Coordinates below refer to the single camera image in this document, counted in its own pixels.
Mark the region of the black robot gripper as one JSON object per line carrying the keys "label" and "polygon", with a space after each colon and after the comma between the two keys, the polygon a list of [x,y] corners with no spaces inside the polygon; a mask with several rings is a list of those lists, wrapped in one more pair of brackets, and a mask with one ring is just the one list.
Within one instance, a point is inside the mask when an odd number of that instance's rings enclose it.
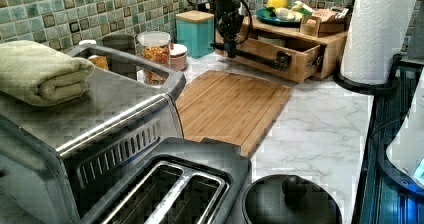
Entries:
{"label": "black robot gripper", "polygon": [[223,38],[229,58],[236,57],[238,34],[243,17],[239,13],[241,0],[215,0],[215,27]]}

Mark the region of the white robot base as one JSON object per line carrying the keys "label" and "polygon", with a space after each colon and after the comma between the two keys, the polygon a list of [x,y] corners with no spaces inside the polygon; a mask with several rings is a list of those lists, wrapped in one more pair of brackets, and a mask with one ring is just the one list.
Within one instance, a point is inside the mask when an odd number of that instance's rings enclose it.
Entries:
{"label": "white robot base", "polygon": [[420,74],[406,117],[380,162],[386,175],[404,190],[423,197],[424,80]]}

